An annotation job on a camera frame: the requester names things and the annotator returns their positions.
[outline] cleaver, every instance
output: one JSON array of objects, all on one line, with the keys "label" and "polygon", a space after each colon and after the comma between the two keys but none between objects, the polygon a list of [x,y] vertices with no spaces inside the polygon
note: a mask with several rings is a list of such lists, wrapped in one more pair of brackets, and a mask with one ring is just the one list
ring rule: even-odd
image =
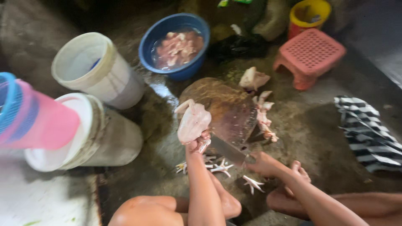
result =
[{"label": "cleaver", "polygon": [[215,148],[217,152],[236,166],[242,167],[244,163],[254,164],[256,162],[255,158],[249,154],[243,153],[243,151],[247,151],[247,146],[244,145],[243,149],[235,147],[232,144],[229,144],[223,141],[221,138],[217,137],[215,134],[211,134],[211,147]]}]

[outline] wooden chopping block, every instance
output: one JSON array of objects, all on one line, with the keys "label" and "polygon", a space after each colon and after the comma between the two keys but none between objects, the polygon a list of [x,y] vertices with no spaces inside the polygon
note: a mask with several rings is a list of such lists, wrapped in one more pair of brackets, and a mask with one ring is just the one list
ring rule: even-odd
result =
[{"label": "wooden chopping block", "polygon": [[251,96],[232,82],[202,78],[182,92],[179,104],[188,99],[203,104],[211,113],[211,132],[239,148],[257,124],[257,111]]}]

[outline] blue plastic bowl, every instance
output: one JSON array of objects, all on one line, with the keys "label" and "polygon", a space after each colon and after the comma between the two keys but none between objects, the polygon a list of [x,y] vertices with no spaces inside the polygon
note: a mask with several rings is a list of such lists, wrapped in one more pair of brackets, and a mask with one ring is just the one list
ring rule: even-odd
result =
[{"label": "blue plastic bowl", "polygon": [[[165,37],[168,32],[177,31],[183,28],[195,28],[201,32],[201,36],[204,39],[204,46],[198,55],[192,59],[189,63],[183,66],[171,70],[160,70],[154,67],[154,62],[151,58],[151,49],[154,43]],[[181,81],[191,78],[201,67],[205,59],[205,53],[209,43],[209,26],[205,20],[201,17],[191,13],[178,13],[163,18],[156,22],[147,33],[142,37],[139,45],[139,59],[142,65],[148,70],[158,73],[166,74],[169,78]]]}]

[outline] raw chicken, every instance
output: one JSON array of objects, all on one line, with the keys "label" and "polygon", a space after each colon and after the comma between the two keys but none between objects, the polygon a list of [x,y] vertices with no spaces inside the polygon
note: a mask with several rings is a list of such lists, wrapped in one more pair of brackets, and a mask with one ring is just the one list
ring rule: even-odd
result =
[{"label": "raw chicken", "polygon": [[182,144],[188,144],[201,136],[211,123],[211,114],[205,110],[204,105],[196,104],[189,99],[178,106],[174,113],[183,113],[177,136]]},{"label": "raw chicken", "polygon": [[268,96],[272,93],[272,91],[264,91],[261,93],[259,99],[257,100],[257,96],[253,98],[254,104],[257,108],[257,121],[258,127],[264,134],[265,139],[271,138],[272,142],[277,142],[278,137],[275,133],[273,133],[269,127],[271,126],[272,121],[267,118],[267,111],[269,111],[274,105],[273,102],[265,101]]},{"label": "raw chicken", "polygon": [[258,87],[263,86],[270,78],[269,75],[258,72],[256,67],[251,67],[244,72],[239,86],[243,87],[246,91],[257,91]]},{"label": "raw chicken", "polygon": [[190,62],[204,46],[203,38],[195,31],[169,32],[166,39],[156,48],[156,67],[170,70]]}]

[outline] black and white striped fabric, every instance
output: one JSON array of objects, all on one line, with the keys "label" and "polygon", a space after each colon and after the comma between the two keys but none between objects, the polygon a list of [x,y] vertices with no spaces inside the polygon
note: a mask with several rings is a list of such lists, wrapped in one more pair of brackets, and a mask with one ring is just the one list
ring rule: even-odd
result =
[{"label": "black and white striped fabric", "polygon": [[335,97],[349,147],[369,172],[402,171],[402,145],[379,120],[379,112],[365,101],[348,96]]}]

